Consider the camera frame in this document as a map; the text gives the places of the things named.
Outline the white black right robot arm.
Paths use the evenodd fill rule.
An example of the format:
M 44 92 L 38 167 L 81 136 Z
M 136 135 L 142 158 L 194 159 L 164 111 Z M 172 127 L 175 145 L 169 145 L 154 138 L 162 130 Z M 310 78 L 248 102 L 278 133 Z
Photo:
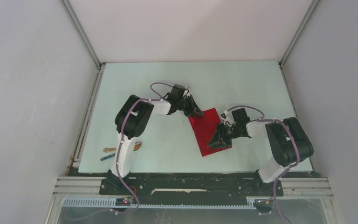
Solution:
M 265 138 L 268 140 L 272 157 L 255 172 L 253 191 L 264 195 L 271 189 L 271 182 L 282 178 L 300 162 L 311 157 L 313 145 L 295 117 L 283 120 L 266 119 L 262 113 L 252 120 L 245 105 L 234 106 L 221 114 L 221 122 L 208 142 L 211 148 L 230 147 L 237 138 Z

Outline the wooden fork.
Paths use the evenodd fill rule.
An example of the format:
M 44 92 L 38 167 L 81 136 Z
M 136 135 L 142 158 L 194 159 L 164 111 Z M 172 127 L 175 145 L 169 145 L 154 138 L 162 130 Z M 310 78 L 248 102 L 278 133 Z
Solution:
M 119 147 L 119 145 L 121 144 L 121 150 L 120 153 L 128 153 L 130 151 L 137 151 L 139 150 L 143 143 L 141 141 L 131 141 L 131 142 L 124 142 L 124 143 L 120 143 L 120 141 L 117 142 L 117 146 L 114 147 L 106 147 L 103 149 L 104 153 L 115 153 L 117 151 L 117 148 Z

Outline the red cloth napkin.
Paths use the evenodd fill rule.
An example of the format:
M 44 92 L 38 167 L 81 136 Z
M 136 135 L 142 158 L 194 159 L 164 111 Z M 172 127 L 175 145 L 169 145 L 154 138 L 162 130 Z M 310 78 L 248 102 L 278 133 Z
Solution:
M 205 157 L 231 148 L 232 146 L 220 148 L 211 148 L 207 146 L 217 129 L 217 125 L 220 123 L 220 118 L 215 108 L 203 111 L 203 113 L 204 116 L 188 118 L 194 131 L 201 156 Z

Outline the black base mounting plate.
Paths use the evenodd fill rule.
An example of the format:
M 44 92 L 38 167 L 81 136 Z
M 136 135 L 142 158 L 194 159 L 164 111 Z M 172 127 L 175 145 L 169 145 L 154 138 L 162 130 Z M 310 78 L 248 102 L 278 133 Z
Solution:
M 258 185 L 254 173 L 131 173 L 120 186 L 102 179 L 99 194 L 130 197 L 134 204 L 240 205 L 251 197 L 283 196 L 282 184 Z

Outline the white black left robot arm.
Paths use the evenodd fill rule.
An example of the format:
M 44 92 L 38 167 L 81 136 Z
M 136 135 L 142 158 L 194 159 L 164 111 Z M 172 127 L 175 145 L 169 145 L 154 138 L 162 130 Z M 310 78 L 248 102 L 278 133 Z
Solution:
M 156 84 L 158 82 L 152 83 L 150 89 L 158 95 L 158 98 L 130 95 L 116 115 L 118 146 L 115 162 L 106 177 L 111 182 L 111 189 L 117 194 L 124 194 L 129 188 L 129 182 L 124 178 L 131 172 L 131 147 L 145 131 L 151 116 L 171 115 L 177 111 L 182 111 L 188 118 L 204 116 L 186 87 L 180 84 L 168 85 L 171 91 L 161 95 L 153 89 Z

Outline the aluminium corner frame post left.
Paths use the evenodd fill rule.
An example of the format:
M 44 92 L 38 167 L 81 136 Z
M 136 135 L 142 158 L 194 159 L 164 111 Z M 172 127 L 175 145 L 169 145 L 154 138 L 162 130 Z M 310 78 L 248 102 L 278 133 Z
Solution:
M 100 69 L 102 66 L 101 61 L 99 60 L 92 44 L 91 41 L 89 40 L 71 2 L 69 0 L 59 0 L 59 2 L 61 3 L 61 5 L 63 6 L 64 11 L 66 12 L 69 20 L 71 21 L 75 31 L 77 32 L 81 42 L 83 43 L 83 45 L 85 46 L 88 54 L 90 55 L 90 57 L 92 58 L 92 61 L 94 62 L 95 66 L 97 67 L 97 69 Z

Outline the aluminium corner frame post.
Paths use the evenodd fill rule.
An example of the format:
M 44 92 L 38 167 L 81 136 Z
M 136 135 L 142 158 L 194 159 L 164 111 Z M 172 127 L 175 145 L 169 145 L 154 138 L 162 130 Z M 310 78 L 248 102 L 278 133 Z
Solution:
M 314 12 L 317 10 L 317 7 L 319 6 L 321 0 L 313 0 L 310 4 L 310 6 L 308 7 L 304 17 L 302 18 L 297 30 L 295 31 L 293 38 L 291 39 L 288 47 L 286 48 L 280 62 L 280 68 L 283 69 L 283 67 L 285 66 L 286 62 L 288 61 L 292 51 L 294 50 L 296 44 L 298 43 L 301 35 L 303 34 L 303 32 L 305 31 L 305 28 L 307 27 L 310 19 L 312 18 Z
M 81 42 L 83 43 L 83 45 L 85 46 L 88 54 L 90 55 L 90 57 L 92 58 L 92 61 L 94 62 L 95 66 L 97 67 L 97 69 L 100 69 L 102 66 L 101 61 L 99 60 L 92 44 L 91 41 L 89 40 L 71 2 L 69 0 L 59 0 L 59 2 L 61 3 L 61 5 L 63 6 L 64 11 L 66 12 L 69 20 L 71 21 L 75 31 L 77 32 Z

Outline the aluminium corner frame post right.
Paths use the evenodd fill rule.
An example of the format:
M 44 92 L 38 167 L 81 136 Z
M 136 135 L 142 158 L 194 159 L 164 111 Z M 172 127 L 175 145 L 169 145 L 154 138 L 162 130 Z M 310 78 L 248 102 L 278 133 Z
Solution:
M 304 17 L 302 18 L 297 30 L 295 31 L 293 38 L 291 39 L 288 47 L 286 48 L 280 62 L 280 68 L 283 69 L 283 67 L 285 66 L 286 62 L 288 61 L 292 51 L 294 50 L 296 44 L 298 43 L 301 35 L 303 34 L 303 32 L 305 31 L 305 28 L 307 27 L 310 19 L 312 18 L 314 12 L 317 10 L 317 7 L 319 6 L 321 0 L 313 0 L 310 4 L 310 6 L 308 7 Z

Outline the aluminium front rail frame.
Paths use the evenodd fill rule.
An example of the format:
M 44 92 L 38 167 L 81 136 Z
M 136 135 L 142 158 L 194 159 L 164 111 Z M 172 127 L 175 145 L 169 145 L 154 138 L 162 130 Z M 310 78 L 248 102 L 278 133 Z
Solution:
M 102 177 L 61 176 L 57 178 L 53 193 L 57 195 L 87 195 L 96 196 Z M 283 196 L 288 199 L 332 199 L 327 178 L 282 178 Z

